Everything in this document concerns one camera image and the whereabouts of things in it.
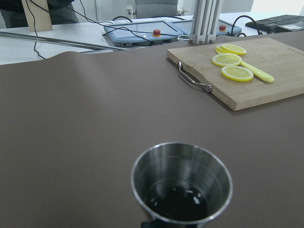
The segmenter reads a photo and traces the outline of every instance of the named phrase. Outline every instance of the person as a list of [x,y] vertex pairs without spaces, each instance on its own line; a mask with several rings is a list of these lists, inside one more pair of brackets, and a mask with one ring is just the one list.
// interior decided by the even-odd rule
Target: person
[[[72,6],[74,0],[47,0],[53,25],[79,23]],[[21,0],[0,0],[0,12],[6,28],[27,27],[28,22]]]

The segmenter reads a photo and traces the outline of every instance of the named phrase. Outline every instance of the brown table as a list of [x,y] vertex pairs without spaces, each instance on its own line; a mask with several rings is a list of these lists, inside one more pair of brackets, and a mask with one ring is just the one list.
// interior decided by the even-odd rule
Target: brown table
[[[304,50],[303,31],[267,36]],[[187,45],[0,66],[0,227],[138,228],[131,168],[172,141],[232,175],[231,204],[208,227],[301,227],[304,95],[231,111],[166,58]]]

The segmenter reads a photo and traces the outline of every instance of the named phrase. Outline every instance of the black keyboard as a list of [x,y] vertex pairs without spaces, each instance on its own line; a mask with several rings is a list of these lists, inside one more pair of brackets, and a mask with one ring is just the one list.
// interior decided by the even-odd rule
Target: black keyboard
[[[304,16],[282,15],[282,16],[257,20],[256,24],[260,30],[270,31],[270,30],[274,30],[278,25],[295,24],[301,21],[304,21]],[[246,23],[245,25],[253,29],[257,28],[252,21]]]

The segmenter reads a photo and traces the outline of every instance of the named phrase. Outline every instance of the cutting board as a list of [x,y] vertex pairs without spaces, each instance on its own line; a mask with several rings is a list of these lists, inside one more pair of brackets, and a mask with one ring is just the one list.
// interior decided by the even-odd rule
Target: cutting board
[[249,82],[235,82],[221,75],[221,67],[211,59],[216,45],[169,49],[174,63],[201,83],[212,85],[212,94],[232,110],[240,110],[304,93],[304,52],[271,38],[229,42],[246,49],[242,60],[272,75],[266,83],[254,76]]

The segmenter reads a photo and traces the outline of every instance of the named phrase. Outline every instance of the red button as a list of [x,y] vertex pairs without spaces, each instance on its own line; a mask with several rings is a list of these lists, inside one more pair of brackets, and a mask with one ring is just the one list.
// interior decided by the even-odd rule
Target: red button
[[220,31],[226,31],[226,25],[220,25],[219,30]]
[[153,35],[154,36],[160,36],[161,35],[161,31],[158,29],[153,30]]

